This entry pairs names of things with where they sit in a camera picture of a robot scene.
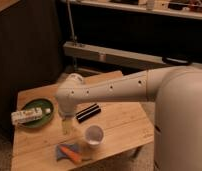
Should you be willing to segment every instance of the wooden table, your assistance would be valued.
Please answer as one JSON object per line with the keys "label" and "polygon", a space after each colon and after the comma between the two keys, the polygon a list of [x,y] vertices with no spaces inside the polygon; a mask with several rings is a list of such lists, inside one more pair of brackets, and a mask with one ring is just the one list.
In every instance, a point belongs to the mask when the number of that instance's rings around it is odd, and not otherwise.
{"label": "wooden table", "polygon": [[[120,71],[110,72],[86,78],[86,83],[95,83],[107,79],[121,77]],[[153,126],[142,109],[140,103],[98,103],[100,114],[79,124],[73,118],[75,129],[70,134],[63,134],[61,118],[54,94],[58,84],[22,91],[18,94],[17,109],[20,110],[27,102],[36,98],[47,98],[54,104],[54,118],[44,127],[36,130],[16,127],[14,134],[12,171],[62,171],[86,165],[109,156],[134,149],[153,141]],[[88,104],[78,105],[78,110]],[[83,133],[92,124],[101,126],[104,139],[97,149],[90,149],[84,144]],[[84,155],[92,160],[80,165],[70,160],[56,161],[55,147],[59,143],[81,142]]]}

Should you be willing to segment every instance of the white cup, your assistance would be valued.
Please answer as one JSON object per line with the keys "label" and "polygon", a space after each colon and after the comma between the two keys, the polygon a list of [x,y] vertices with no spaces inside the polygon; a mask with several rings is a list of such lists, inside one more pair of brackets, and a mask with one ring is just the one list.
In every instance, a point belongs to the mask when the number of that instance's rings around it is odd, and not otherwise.
{"label": "white cup", "polygon": [[97,125],[88,127],[85,131],[85,139],[91,148],[97,148],[103,140],[103,130]]}

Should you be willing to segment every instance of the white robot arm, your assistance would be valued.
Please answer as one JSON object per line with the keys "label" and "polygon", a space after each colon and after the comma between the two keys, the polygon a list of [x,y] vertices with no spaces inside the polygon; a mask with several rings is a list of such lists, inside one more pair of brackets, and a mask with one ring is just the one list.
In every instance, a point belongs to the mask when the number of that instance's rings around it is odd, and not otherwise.
{"label": "white robot arm", "polygon": [[202,171],[202,70],[168,67],[85,85],[71,74],[56,93],[61,117],[84,102],[155,101],[156,171]]}
{"label": "white robot arm", "polygon": [[165,75],[174,68],[148,70],[121,78],[84,84],[79,74],[70,74],[56,93],[61,117],[72,116],[85,102],[153,101]]}

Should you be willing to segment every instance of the orange object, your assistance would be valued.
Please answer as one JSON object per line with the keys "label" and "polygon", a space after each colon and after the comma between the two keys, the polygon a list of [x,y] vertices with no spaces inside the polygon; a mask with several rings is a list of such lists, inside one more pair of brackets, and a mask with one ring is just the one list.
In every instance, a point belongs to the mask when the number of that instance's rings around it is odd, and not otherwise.
{"label": "orange object", "polygon": [[81,155],[70,150],[69,148],[65,146],[59,147],[63,153],[65,153],[74,163],[79,164],[82,162]]}

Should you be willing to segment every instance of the green plate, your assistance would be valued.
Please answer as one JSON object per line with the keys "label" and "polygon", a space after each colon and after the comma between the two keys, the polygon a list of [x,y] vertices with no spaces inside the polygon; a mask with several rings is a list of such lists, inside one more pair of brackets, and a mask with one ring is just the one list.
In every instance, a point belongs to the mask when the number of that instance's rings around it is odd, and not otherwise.
{"label": "green plate", "polygon": [[24,123],[24,124],[22,124],[22,126],[27,127],[27,128],[39,128],[39,127],[46,125],[49,121],[51,121],[51,119],[53,118],[53,110],[54,110],[54,107],[53,107],[53,104],[51,101],[49,101],[47,99],[34,99],[34,100],[30,101],[29,103],[27,103],[22,108],[22,110],[35,108],[35,107],[41,107],[43,113],[45,113],[46,108],[50,108],[51,113],[44,114],[44,116],[41,119]]}

